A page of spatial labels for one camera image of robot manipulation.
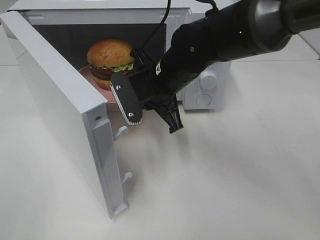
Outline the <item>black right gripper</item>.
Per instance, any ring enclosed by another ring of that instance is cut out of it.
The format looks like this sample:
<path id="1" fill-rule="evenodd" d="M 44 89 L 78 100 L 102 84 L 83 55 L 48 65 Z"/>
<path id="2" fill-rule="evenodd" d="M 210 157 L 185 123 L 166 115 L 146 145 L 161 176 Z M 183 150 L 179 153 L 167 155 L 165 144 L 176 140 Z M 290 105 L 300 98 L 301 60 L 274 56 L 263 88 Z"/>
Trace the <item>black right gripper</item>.
<path id="1" fill-rule="evenodd" d="M 213 49 L 171 47 L 156 62 L 144 50 L 134 47 L 130 81 L 143 110 L 154 110 L 169 126 L 172 134 L 184 126 L 176 94 L 212 64 L 217 54 Z"/>

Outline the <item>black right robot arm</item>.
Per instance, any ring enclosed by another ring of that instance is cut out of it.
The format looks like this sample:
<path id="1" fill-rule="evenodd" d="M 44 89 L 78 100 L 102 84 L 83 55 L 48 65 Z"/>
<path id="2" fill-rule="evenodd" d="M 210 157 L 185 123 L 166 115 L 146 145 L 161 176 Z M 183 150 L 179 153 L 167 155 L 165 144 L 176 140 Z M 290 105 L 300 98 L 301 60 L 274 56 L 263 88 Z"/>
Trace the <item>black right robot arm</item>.
<path id="1" fill-rule="evenodd" d="M 127 123 L 142 121 L 142 110 L 156 111 L 174 133 L 183 127 L 176 94 L 209 65 L 282 50 L 293 35 L 320 26 L 317 0 L 241 0 L 214 6 L 204 18 L 181 25 L 159 61 L 135 74 L 131 84 L 139 109 Z"/>

